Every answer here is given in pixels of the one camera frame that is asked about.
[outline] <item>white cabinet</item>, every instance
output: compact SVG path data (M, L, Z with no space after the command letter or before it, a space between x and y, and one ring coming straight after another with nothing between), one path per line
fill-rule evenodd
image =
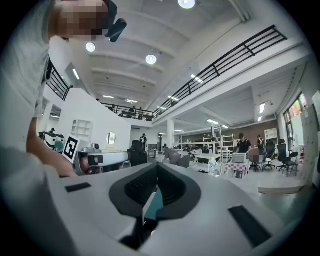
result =
M278 144L278 131L277 128L264 130L265 142L268 143L270 140L273 141L274 144Z
M91 121L75 119L72 123L71 134L90 143L93 123Z

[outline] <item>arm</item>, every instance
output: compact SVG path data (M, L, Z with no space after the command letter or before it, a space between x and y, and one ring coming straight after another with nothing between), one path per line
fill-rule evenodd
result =
M40 159L44 165L54 167L61 177L76 177L76 173L71 163L65 159L61 154L48 148L44 142L37 136L37 119L33 118L30 124L26 151L35 155Z

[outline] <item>table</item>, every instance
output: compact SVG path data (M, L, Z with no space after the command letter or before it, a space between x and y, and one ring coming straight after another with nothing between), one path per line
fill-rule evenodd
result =
M236 172L236 178L243 177L244 174L249 173L251 162L249 160L246 160L244 163L239 162L228 162L225 166L224 173L232 174L232 177L234 176L234 173Z

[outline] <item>black railing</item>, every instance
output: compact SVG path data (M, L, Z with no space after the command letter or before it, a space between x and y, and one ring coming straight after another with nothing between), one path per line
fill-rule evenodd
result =
M72 85L67 85L66 81L60 76L50 59L47 72L51 73L51 78L46 84L55 92L56 95L65 101Z
M136 109L134 106L127 107L127 106L119 106L119 105L112 105L101 103L102 105L106 106L110 111L114 112L116 115L122 118L129 118L129 119L138 119L152 122L154 120L155 114L154 112L143 110L143 109Z
M287 40L287 38L273 25L244 41L216 60L202 72L195 75L188 83L174 93L171 98L166 100L154 112L155 118L178 104L179 101L205 86L207 83L220 77L223 73L284 40Z

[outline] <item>sticker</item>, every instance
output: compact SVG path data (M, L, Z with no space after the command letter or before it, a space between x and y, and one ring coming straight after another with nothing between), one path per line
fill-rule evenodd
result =
M79 144L80 144L79 138L69 135L69 138L66 141L62 155L72 164L75 161Z

